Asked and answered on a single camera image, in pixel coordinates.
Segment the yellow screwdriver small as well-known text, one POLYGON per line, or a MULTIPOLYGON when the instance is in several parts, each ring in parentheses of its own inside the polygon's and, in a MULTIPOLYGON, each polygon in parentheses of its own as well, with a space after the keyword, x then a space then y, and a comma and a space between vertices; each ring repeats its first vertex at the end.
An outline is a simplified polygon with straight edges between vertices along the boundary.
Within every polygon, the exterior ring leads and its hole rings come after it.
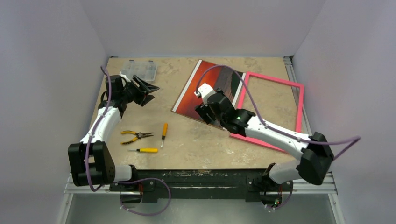
POLYGON ((163 148, 164 141, 165 141, 165 138, 166 138, 166 135, 167 135, 167 130, 168 130, 168 123, 165 123, 164 126, 163 126, 160 148, 163 148))

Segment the pink photo frame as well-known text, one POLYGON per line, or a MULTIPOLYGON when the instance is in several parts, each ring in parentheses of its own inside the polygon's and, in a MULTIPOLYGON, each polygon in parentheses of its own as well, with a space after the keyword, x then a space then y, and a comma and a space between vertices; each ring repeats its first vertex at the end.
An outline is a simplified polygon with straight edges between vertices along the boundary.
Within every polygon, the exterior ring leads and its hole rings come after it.
MULTIPOLYGON (((251 95, 256 103, 262 117, 281 127, 289 130, 305 132, 302 127, 302 104, 299 99, 295 99, 294 90, 300 91, 298 87, 291 85, 293 82, 285 77, 270 77, 254 72, 248 72, 245 77, 245 84, 248 86, 251 95)), ((224 143, 224 150, 231 155, 250 155, 264 157, 285 157, 292 156, 280 147, 275 147, 263 140, 254 140, 252 137, 233 136, 227 138, 224 143)))

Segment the brown cardboard backing board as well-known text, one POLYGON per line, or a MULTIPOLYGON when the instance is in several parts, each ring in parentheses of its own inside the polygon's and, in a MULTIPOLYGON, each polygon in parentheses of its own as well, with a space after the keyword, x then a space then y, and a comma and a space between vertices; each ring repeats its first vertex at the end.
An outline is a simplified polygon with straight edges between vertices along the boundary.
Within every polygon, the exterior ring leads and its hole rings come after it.
POLYGON ((203 124, 210 125, 210 126, 213 126, 213 127, 215 127, 215 128, 224 130, 224 128, 220 125, 220 123, 219 123, 218 121, 215 121, 215 120, 214 120, 214 121, 211 121, 210 123, 206 123, 206 122, 199 116, 199 114, 196 112, 196 110, 195 110, 194 107, 189 107, 189 108, 187 108, 187 109, 172 109, 171 111, 174 112, 174 113, 176 113, 176 114, 182 115, 182 116, 184 116, 184 117, 190 118, 190 119, 192 119, 192 120, 201 122, 201 123, 203 123, 203 124))

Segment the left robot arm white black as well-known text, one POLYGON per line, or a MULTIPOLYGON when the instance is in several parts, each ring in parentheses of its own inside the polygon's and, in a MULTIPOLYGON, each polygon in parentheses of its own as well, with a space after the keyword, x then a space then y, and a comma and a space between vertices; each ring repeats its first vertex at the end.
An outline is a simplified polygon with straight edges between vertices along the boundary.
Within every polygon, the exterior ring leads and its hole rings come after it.
POLYGON ((107 142, 121 121, 127 105, 136 103, 144 106, 154 99, 153 92, 159 90, 133 76, 127 78, 112 75, 105 78, 106 91, 100 96, 97 117, 88 133, 68 147, 71 176, 76 186, 105 185, 121 182, 128 191, 139 186, 131 165, 115 165, 107 142))

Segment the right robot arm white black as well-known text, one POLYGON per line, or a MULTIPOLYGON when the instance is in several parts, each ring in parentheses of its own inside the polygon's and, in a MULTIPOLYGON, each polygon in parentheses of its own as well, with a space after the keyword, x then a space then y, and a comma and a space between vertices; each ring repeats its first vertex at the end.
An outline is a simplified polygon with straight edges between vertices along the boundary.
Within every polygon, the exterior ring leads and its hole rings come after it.
POLYGON ((314 185, 323 183, 334 160, 330 147, 319 144, 325 139, 324 135, 310 136, 260 121, 258 114, 236 109, 221 89, 214 90, 206 84, 195 95, 202 100, 196 112, 207 124, 218 121, 229 133, 264 141, 294 157, 293 161, 269 165, 262 177, 266 189, 273 190, 286 181, 297 179, 314 185))

